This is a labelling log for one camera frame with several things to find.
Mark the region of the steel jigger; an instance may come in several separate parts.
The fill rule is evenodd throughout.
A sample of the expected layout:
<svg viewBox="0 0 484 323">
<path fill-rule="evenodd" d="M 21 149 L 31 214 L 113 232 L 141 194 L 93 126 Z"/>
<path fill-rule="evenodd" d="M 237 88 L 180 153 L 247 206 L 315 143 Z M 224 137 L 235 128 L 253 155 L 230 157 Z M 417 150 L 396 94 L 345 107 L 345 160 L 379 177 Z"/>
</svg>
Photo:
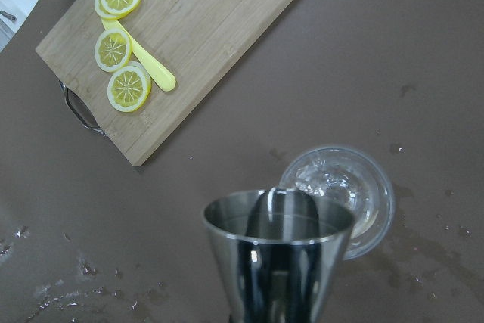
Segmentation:
<svg viewBox="0 0 484 323">
<path fill-rule="evenodd" d="M 231 322 L 318 322 L 355 224 L 296 189 L 239 191 L 203 210 Z"/>
</svg>

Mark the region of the clear wine glass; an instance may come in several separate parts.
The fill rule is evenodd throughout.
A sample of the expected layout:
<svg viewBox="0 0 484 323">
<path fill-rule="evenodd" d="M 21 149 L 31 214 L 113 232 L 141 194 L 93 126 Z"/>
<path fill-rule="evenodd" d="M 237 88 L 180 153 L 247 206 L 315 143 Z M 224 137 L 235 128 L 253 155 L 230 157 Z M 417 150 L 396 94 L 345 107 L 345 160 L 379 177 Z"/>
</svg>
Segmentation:
<svg viewBox="0 0 484 323">
<path fill-rule="evenodd" d="M 298 156 L 283 172 L 282 188 L 298 188 L 352 211 L 355 225 L 344 259 L 372 251 L 386 236 L 396 212 L 389 177 L 372 157 L 355 148 L 324 145 Z"/>
</svg>

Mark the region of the yellow plastic knife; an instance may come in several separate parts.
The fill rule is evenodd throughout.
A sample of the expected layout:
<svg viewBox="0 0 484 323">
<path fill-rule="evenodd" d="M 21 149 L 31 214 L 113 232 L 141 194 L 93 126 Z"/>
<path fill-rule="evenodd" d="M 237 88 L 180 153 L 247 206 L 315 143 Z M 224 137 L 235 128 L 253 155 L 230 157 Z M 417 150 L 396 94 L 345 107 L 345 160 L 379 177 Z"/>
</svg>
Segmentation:
<svg viewBox="0 0 484 323">
<path fill-rule="evenodd" d="M 113 28 L 119 28 L 128 34 L 128 37 L 132 44 L 132 52 L 137 57 L 138 61 L 143 65 L 151 79 L 158 85 L 164 92 L 172 91 L 176 86 L 175 76 L 163 66 L 154 56 L 146 51 L 121 25 L 118 20 L 107 20 L 101 18 L 101 22 L 106 30 Z"/>
</svg>

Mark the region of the lemon slice near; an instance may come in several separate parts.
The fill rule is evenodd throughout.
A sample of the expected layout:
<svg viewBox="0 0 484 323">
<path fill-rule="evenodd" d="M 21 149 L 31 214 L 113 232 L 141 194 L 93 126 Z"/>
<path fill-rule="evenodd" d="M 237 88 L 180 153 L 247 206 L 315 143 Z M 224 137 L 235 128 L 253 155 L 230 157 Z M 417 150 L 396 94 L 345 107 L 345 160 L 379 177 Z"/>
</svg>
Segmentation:
<svg viewBox="0 0 484 323">
<path fill-rule="evenodd" d="M 107 85 L 108 101 L 119 112 L 134 112 L 148 99 L 151 86 L 146 69 L 139 62 L 130 61 L 111 76 Z"/>
</svg>

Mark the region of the wooden cutting board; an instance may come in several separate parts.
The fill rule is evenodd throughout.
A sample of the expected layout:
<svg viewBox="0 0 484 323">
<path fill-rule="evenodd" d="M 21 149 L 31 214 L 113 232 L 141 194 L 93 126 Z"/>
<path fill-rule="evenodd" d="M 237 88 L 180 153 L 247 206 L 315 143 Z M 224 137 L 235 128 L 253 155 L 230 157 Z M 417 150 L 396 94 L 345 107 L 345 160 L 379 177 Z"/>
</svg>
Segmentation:
<svg viewBox="0 0 484 323">
<path fill-rule="evenodd" d="M 107 100 L 109 76 L 94 57 L 103 29 L 94 0 L 76 0 L 36 51 L 126 159 L 140 166 L 292 1 L 141 0 L 123 26 L 174 74 L 176 87 L 153 87 L 132 113 Z"/>
</svg>

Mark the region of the lemon slice middle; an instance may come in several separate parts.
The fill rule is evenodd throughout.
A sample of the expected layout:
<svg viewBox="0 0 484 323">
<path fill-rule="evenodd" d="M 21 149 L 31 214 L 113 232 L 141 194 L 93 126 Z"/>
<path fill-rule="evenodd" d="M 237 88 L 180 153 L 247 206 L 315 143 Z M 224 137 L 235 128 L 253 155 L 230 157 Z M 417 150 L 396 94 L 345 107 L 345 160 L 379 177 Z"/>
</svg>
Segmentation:
<svg viewBox="0 0 484 323">
<path fill-rule="evenodd" d="M 119 27 L 103 31 L 95 43 L 95 61 L 103 71 L 108 73 L 113 73 L 125 66 L 131 53 L 131 40 L 127 32 Z"/>
</svg>

